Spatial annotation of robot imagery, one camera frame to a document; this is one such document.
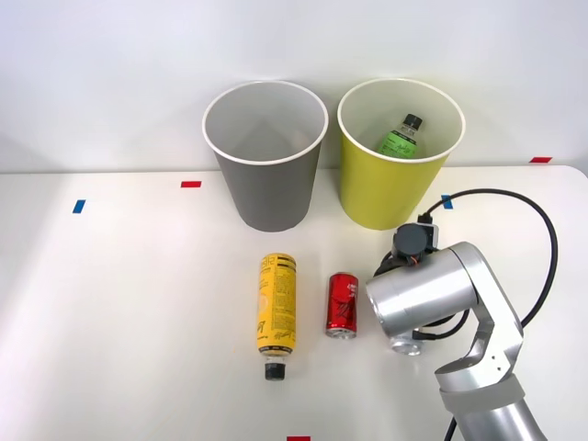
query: green bottle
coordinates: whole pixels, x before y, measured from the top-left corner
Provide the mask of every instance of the green bottle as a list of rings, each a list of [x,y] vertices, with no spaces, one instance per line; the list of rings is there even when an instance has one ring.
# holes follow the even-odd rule
[[[412,159],[418,148],[415,138],[422,122],[422,119],[409,113],[402,124],[388,133],[376,152],[392,158]]]

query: trash bin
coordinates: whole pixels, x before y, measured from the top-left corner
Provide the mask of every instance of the trash bin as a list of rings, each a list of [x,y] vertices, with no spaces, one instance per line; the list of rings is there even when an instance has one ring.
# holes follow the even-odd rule
[[[376,153],[387,134],[413,114],[423,120],[415,159]],[[405,223],[439,169],[461,142],[466,120],[458,104],[420,81],[385,78],[349,90],[337,110],[343,132],[341,204],[358,224],[388,230]]]
[[[212,101],[204,138],[247,225],[281,232],[304,219],[328,123],[320,98],[285,81],[239,85]]]

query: white wall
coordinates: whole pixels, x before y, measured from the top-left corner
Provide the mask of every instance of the white wall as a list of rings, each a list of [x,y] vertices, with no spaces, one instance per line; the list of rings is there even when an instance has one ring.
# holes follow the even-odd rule
[[[462,106],[451,164],[553,156],[588,172],[581,0],[5,0],[0,172],[212,169],[200,120],[222,90],[280,78],[331,111],[352,85],[418,78]]]

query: bottle label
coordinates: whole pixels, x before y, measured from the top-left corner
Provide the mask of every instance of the bottle label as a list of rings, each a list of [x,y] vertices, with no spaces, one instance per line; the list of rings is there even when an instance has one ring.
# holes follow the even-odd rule
[[[416,153],[416,142],[402,133],[393,130],[378,149],[379,154],[392,158],[411,159]]]
[[[270,254],[261,265],[257,348],[289,353],[295,345],[296,262],[287,254]]]

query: silver metal cylinder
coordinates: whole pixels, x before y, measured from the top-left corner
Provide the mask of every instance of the silver metal cylinder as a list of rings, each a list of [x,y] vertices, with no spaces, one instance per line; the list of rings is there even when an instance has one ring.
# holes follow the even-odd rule
[[[466,441],[547,441],[524,399],[491,411],[456,414],[455,418]]]
[[[450,249],[427,256],[418,266],[372,278],[367,296],[388,337],[467,310],[478,301],[468,273]]]

